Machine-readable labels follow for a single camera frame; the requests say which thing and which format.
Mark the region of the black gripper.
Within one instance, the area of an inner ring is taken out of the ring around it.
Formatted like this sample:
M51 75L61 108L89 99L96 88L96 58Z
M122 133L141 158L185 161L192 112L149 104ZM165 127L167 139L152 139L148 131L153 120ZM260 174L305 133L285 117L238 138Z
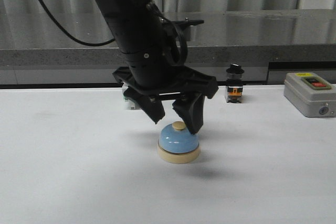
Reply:
M123 95L136 103L155 124L165 116L160 100L177 99L173 109L191 134L203 126L205 96L211 99L218 90L215 77L187 66L131 64L119 67L113 76L128 85Z

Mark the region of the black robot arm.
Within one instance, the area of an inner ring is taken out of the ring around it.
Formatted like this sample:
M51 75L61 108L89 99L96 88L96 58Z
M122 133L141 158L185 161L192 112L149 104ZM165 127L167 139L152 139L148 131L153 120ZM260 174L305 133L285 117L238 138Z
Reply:
M128 86L124 96L154 122L165 115L162 102L172 100L174 111L196 134L203 125L204 100L218 86L214 77L185 65L188 22L168 20L153 0L95 1L127 63L113 74Z

